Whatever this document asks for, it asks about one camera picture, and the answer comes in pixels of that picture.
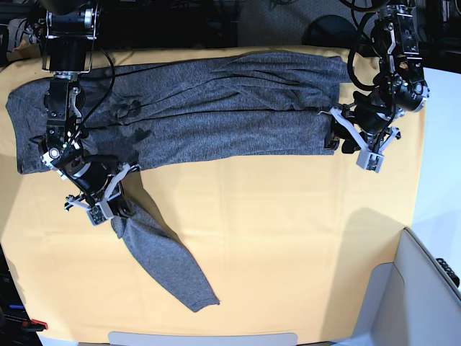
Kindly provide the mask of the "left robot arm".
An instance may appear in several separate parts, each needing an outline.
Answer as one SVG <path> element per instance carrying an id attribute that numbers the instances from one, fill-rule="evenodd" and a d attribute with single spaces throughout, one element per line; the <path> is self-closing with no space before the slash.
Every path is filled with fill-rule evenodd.
<path id="1" fill-rule="evenodd" d="M 418 112 L 429 98 L 422 57 L 413 23 L 414 1 L 372 1 L 369 7 L 345 1 L 352 14 L 363 13 L 360 21 L 347 22 L 343 17 L 328 15 L 308 28 L 306 42 L 319 46 L 347 48 L 346 68 L 357 90 L 349 105 L 337 105 L 345 119 L 331 121 L 324 147 L 340 148 L 352 154 L 366 148 L 381 153 L 400 131 L 393 122 L 406 112 Z M 374 52 L 379 71 L 365 84 L 357 77 L 353 62 L 358 52 Z"/>

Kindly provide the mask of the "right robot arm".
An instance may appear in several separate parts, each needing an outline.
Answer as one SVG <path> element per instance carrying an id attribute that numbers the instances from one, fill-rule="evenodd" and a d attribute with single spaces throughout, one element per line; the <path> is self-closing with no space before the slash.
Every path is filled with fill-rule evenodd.
<path id="1" fill-rule="evenodd" d="M 80 191 L 66 197 L 65 210 L 83 209 L 94 226 L 115 217 L 129 218 L 133 211 L 122 181 L 139 167 L 113 155 L 91 154 L 83 145 L 89 116 L 82 114 L 86 96 L 79 79 L 91 71 L 101 3 L 43 1 L 42 5 L 46 9 L 42 68 L 53 77 L 44 96 L 47 122 L 40 159 Z"/>

